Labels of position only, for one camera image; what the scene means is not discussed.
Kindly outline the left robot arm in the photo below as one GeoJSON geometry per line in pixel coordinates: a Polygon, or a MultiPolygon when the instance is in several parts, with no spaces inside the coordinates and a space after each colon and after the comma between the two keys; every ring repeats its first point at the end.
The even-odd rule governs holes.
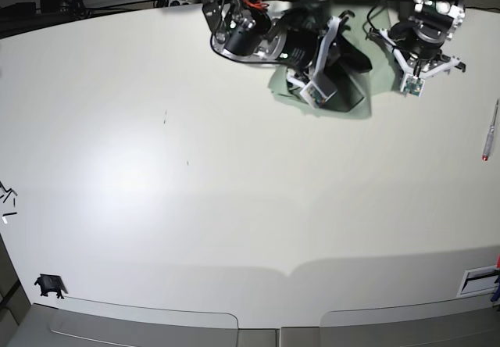
{"type": "Polygon", "coordinates": [[[410,14],[390,29],[380,29],[388,50],[397,59],[404,74],[424,78],[425,73],[457,68],[465,64],[454,56],[444,55],[441,48],[452,40],[466,18],[464,0],[412,0],[410,14]]]}

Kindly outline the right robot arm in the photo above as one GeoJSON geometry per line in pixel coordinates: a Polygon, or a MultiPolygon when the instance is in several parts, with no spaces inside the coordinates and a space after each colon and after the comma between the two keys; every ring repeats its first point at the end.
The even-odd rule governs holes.
{"type": "Polygon", "coordinates": [[[345,37],[350,9],[334,13],[331,0],[201,0],[218,56],[275,69],[274,96],[348,113],[368,94],[369,57],[345,37]]]}

